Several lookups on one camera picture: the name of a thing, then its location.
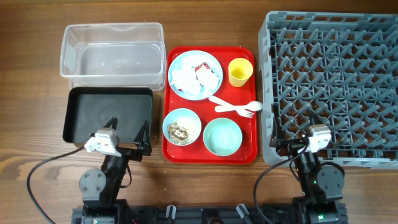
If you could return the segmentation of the rice food leftovers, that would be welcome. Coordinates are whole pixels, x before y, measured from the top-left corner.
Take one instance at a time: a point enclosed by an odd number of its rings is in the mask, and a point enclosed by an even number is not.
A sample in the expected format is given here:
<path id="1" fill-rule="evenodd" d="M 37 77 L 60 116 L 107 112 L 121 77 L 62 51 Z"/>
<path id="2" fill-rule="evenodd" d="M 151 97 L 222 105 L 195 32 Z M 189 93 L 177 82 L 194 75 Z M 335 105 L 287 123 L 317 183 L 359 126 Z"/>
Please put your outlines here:
<path id="1" fill-rule="evenodd" d="M 193 118 L 181 117 L 167 125 L 170 141 L 185 146 L 192 143 L 200 133 L 200 127 Z"/>

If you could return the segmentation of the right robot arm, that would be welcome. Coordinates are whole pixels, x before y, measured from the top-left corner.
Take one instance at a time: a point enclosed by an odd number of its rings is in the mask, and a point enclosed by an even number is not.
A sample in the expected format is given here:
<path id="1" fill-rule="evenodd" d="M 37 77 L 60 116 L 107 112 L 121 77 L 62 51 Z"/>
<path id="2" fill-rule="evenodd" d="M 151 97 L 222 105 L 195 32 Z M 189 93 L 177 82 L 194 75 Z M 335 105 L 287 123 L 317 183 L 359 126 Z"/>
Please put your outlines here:
<path id="1" fill-rule="evenodd" d="M 300 138 L 287 139 L 279 118 L 274 118 L 270 146 L 285 149 L 289 164 L 295 166 L 296 177 L 303 195 L 292 200 L 289 211 L 291 223 L 344 223 L 346 218 L 338 201 L 343 198 L 344 169 L 334 162 L 318 158 L 318 151 L 327 147 L 331 130 L 314 114 L 308 133 Z"/>

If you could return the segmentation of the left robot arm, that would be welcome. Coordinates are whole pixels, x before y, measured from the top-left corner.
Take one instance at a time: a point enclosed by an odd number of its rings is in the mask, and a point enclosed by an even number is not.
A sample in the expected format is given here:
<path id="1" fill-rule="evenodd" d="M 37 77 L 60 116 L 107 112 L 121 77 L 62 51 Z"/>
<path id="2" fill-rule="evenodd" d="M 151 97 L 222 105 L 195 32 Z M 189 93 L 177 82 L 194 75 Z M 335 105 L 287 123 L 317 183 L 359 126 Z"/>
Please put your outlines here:
<path id="1" fill-rule="evenodd" d="M 133 143 L 135 149 L 119 146 L 116 132 L 118 119 L 111 118 L 97 132 L 90 134 L 84 148 L 88 152 L 98 151 L 105 155 L 99 169 L 90 169 L 80 178 L 79 188 L 83 194 L 83 210 L 74 211 L 72 223 L 139 223 L 126 200 L 118 200 L 123 188 L 123 177 L 130 174 L 129 161 L 140 162 L 143 156 L 150 156 L 149 122 L 144 121 Z"/>

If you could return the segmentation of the yellow plastic cup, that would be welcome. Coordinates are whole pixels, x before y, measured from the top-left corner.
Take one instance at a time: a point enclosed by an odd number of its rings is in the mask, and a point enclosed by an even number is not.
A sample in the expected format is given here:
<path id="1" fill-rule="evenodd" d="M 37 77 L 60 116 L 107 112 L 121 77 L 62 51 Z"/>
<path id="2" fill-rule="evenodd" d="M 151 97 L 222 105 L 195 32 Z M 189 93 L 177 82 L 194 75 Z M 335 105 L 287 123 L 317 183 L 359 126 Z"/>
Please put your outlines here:
<path id="1" fill-rule="evenodd" d="M 235 58 L 228 65 L 229 83 L 233 87 L 242 87 L 252 76 L 254 67 L 245 58 Z"/>

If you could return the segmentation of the white napkin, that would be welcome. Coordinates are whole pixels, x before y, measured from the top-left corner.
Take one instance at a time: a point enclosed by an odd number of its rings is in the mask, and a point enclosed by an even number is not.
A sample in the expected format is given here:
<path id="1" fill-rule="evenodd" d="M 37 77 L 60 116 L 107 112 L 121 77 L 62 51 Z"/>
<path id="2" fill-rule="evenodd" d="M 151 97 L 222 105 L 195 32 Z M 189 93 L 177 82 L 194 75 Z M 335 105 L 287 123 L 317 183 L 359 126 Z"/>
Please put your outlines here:
<path id="1" fill-rule="evenodd" d="M 215 72 L 202 67 L 195 72 L 195 67 L 185 67 L 171 72 L 170 84 L 177 90 L 190 95 L 199 95 L 201 91 L 214 91 L 220 82 L 219 76 Z"/>

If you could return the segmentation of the green bowl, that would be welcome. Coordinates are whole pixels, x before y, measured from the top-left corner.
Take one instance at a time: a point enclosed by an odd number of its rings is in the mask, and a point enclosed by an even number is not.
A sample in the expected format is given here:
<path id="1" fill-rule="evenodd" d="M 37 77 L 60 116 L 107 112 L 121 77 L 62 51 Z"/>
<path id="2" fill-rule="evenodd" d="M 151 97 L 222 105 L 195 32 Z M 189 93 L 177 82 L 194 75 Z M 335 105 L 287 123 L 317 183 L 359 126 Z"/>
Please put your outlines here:
<path id="1" fill-rule="evenodd" d="M 231 156 L 238 151 L 243 141 L 241 128 L 231 119 L 216 118 L 203 131 L 205 147 L 214 155 Z"/>

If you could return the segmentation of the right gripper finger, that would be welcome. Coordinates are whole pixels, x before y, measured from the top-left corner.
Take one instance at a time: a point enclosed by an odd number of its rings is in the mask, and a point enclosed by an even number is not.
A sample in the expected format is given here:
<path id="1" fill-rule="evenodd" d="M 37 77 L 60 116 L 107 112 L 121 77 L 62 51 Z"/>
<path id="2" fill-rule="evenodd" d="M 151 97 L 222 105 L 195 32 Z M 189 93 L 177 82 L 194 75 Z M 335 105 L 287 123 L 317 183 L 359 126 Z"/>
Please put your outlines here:
<path id="1" fill-rule="evenodd" d="M 277 117 L 274 117 L 271 138 L 269 143 L 270 147 L 279 147 L 279 129 L 280 129 L 279 119 Z"/>
<path id="2" fill-rule="evenodd" d="M 318 115 L 315 114 L 314 112 L 310 112 L 309 118 L 310 118 L 310 125 L 311 126 L 316 126 L 316 127 L 323 126 L 323 122 L 318 117 Z"/>

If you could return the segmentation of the clear plastic bin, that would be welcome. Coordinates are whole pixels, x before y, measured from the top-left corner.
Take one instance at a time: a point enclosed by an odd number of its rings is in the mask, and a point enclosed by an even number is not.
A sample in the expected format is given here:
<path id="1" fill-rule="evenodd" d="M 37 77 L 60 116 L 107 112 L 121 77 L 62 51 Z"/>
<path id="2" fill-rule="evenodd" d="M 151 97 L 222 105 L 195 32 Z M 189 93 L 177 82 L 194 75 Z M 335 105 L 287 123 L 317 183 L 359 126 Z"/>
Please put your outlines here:
<path id="1" fill-rule="evenodd" d="M 75 86 L 165 86 L 164 29 L 158 22 L 74 24 L 66 27 L 60 74 Z"/>

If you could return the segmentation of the red snack wrapper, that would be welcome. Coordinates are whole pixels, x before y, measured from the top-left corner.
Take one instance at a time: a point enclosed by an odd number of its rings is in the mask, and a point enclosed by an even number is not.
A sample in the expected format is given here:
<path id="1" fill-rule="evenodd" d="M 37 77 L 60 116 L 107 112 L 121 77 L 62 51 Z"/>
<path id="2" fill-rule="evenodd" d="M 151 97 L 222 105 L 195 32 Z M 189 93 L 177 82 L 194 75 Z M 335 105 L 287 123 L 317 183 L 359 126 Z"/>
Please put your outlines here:
<path id="1" fill-rule="evenodd" d="M 203 62 L 202 64 L 195 67 L 195 72 L 197 72 L 202 67 L 205 67 L 206 69 L 209 69 L 211 72 L 213 72 L 212 69 L 210 68 L 210 66 L 206 62 Z"/>

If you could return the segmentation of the black waste tray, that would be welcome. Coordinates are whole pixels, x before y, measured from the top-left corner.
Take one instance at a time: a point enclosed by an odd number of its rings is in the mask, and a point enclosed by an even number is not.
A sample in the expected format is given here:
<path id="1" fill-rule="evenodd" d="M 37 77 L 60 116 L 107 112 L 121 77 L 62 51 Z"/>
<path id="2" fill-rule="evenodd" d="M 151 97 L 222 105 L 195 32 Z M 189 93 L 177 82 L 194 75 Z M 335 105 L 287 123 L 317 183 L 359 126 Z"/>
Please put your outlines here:
<path id="1" fill-rule="evenodd" d="M 152 122 L 152 105 L 153 92 L 149 88 L 73 88 L 68 97 L 63 140 L 83 144 L 115 117 L 120 143 L 132 144 L 144 122 Z"/>

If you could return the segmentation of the white plastic spoon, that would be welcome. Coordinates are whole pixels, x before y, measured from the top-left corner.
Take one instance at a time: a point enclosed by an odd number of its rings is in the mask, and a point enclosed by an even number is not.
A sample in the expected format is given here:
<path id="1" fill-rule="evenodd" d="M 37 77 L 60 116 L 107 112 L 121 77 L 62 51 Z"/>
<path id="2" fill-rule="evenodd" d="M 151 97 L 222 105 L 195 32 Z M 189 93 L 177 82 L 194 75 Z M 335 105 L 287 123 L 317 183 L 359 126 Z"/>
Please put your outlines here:
<path id="1" fill-rule="evenodd" d="M 234 110 L 260 111 L 262 109 L 263 109 L 263 104 L 259 101 L 252 101 L 246 105 L 233 105 L 233 106 L 219 105 L 215 107 L 216 112 L 227 112 Z"/>

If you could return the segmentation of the white plastic fork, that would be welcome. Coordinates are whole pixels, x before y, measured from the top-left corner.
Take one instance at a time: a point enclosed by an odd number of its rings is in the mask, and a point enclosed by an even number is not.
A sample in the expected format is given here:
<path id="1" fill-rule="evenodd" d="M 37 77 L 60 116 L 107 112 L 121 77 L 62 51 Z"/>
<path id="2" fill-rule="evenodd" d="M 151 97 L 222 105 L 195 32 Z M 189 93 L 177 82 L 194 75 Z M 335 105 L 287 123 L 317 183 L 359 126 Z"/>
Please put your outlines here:
<path id="1" fill-rule="evenodd" d="M 216 96 L 209 96 L 208 99 L 213 103 L 216 103 L 220 106 L 225 106 L 227 109 L 232 109 L 233 111 L 236 111 L 238 113 L 238 115 L 240 115 L 242 117 L 252 118 L 254 116 L 253 112 L 250 112 L 245 109 L 236 109 L 234 105 L 232 105 Z"/>

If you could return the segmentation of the light blue plate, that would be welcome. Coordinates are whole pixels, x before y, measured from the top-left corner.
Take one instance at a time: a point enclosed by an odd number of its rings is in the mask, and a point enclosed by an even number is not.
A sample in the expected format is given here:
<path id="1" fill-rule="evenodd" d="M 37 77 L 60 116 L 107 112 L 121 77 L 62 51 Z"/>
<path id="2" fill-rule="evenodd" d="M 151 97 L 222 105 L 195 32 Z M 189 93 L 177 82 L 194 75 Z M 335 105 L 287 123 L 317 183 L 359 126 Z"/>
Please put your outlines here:
<path id="1" fill-rule="evenodd" d="M 212 69 L 213 72 L 215 72 L 219 78 L 220 82 L 218 84 L 218 87 L 214 91 L 209 91 L 209 92 L 203 92 L 197 96 L 195 95 L 190 95 L 188 93 L 184 93 L 182 91 L 177 90 L 174 86 L 170 84 L 171 82 L 171 72 L 173 70 L 180 70 L 185 67 L 197 67 L 198 65 L 202 64 L 203 62 L 206 62 L 210 68 Z M 180 97 L 186 99 L 186 100 L 192 100 L 192 101 L 198 101 L 198 100 L 204 100 L 205 98 L 208 98 L 211 95 L 214 95 L 218 89 L 220 88 L 222 82 L 223 82 L 223 69 L 221 68 L 221 64 L 219 61 L 212 56 L 211 54 L 201 51 L 201 50 L 189 50 L 184 53 L 181 53 L 180 55 L 176 56 L 173 60 L 172 63 L 169 67 L 168 71 L 168 81 L 171 89 Z"/>

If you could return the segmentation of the red serving tray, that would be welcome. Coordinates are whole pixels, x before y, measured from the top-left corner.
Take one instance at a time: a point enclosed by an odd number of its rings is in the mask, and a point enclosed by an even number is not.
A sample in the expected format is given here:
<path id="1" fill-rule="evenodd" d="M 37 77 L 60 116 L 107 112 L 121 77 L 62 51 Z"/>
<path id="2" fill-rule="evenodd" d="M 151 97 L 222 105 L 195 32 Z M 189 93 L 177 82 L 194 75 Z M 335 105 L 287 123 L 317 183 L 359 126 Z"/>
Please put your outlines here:
<path id="1" fill-rule="evenodd" d="M 228 80 L 228 65 L 236 58 L 254 62 L 253 54 L 242 47 L 180 46 L 167 56 L 167 79 L 183 66 L 196 67 L 207 63 L 219 76 L 214 96 L 232 105 L 246 105 L 256 100 L 256 81 L 251 76 L 242 87 L 233 87 Z M 245 118 L 235 111 L 216 112 L 216 103 L 206 93 L 188 95 L 172 85 L 166 85 L 164 98 L 164 137 L 162 152 L 176 163 L 234 164 L 251 163 L 257 156 L 257 115 Z M 168 125 L 179 118 L 199 118 L 200 135 L 186 146 L 169 141 Z"/>

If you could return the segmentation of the blue bowl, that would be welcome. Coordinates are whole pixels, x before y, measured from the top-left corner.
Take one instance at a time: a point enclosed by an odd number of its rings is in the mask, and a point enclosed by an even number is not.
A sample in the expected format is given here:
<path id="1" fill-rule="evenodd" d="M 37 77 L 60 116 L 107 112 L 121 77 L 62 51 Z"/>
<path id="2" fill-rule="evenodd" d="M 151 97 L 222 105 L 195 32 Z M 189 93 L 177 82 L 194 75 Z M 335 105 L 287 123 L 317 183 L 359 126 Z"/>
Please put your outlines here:
<path id="1" fill-rule="evenodd" d="M 174 143 L 172 143 L 170 141 L 169 135 L 167 133 L 167 125 L 170 124 L 172 121 L 174 121 L 174 120 L 176 120 L 178 118 L 181 118 L 181 117 L 193 118 L 197 122 L 197 124 L 199 125 L 200 133 L 201 133 L 201 121 L 200 121 L 199 116 L 195 112 L 193 112 L 192 110 L 187 109 L 187 108 L 178 108 L 176 110 L 173 110 L 164 118 L 164 121 L 163 121 L 163 124 L 162 124 L 164 137 L 166 138 L 166 140 L 169 143 L 171 143 L 173 145 L 176 145 L 176 144 L 174 144 Z"/>

